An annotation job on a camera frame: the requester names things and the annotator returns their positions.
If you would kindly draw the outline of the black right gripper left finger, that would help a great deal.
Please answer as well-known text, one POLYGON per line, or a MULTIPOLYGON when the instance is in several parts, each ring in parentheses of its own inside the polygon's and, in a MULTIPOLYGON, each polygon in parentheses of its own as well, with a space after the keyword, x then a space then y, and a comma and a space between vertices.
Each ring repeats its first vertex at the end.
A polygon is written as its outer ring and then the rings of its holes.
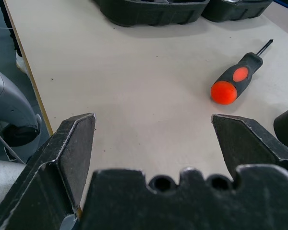
POLYGON ((95 114, 64 120, 0 203, 0 230, 60 230, 77 214, 89 171, 95 114))

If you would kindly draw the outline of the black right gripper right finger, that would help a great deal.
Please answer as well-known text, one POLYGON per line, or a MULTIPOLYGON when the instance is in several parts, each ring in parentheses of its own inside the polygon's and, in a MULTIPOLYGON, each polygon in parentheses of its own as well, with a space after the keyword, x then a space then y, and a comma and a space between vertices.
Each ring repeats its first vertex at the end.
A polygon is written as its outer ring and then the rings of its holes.
POLYGON ((288 171, 288 147, 256 120, 213 114, 211 123, 230 175, 246 164, 273 164, 288 171))

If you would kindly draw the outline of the orange black handled screwdriver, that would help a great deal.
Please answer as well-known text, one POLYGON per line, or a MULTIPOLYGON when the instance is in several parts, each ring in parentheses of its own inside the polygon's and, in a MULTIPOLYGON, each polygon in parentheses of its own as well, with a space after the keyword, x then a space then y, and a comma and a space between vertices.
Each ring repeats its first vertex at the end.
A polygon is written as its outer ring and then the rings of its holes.
POLYGON ((249 86, 253 74, 263 65, 260 55, 272 43, 273 39, 270 39, 257 53, 246 53, 237 64, 228 68, 212 85, 212 100, 221 105, 234 103, 249 86))

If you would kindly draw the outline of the black tool case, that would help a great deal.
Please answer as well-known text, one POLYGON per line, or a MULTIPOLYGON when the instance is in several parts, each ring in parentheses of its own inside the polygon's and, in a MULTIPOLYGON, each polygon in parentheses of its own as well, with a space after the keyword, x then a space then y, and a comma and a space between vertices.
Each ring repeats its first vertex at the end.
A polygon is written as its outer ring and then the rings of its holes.
POLYGON ((164 26, 189 24, 204 17, 212 22, 260 16, 273 0, 93 0, 112 23, 164 26))

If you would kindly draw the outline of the silver robot body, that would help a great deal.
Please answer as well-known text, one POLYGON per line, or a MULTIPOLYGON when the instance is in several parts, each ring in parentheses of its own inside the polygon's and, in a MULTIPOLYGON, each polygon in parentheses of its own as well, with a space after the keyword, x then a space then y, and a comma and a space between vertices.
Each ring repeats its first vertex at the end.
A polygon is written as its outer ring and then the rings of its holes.
POLYGON ((38 149, 42 119, 0 72, 0 203, 38 149))

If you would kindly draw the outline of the person in black trousers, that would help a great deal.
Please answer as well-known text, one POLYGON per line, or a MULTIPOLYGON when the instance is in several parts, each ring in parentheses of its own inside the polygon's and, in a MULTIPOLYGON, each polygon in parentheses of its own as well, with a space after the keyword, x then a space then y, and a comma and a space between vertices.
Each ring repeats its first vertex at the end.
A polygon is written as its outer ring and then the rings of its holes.
POLYGON ((23 73, 25 73, 26 75, 28 75, 28 71, 27 71, 27 68, 26 68, 26 65, 24 63, 24 59, 22 57, 22 53, 21 53, 21 50, 20 50, 20 47, 19 47, 19 44, 17 42, 17 39, 16 39, 16 35, 14 33, 14 30, 12 28, 12 23, 10 21, 10 18, 9 18, 9 15, 8 15, 8 12, 7 12, 7 9, 5 7, 5 4, 3 2, 3 0, 0 0, 0 9, 1 9, 1 12, 2 12, 2 15, 3 15, 3 18, 4 18, 4 21, 5 21, 5 24, 9 29, 10 31, 10 37, 12 38, 13 40, 13 43, 14 43, 14 49, 16 50, 16 66, 17 68, 19 68, 23 73))

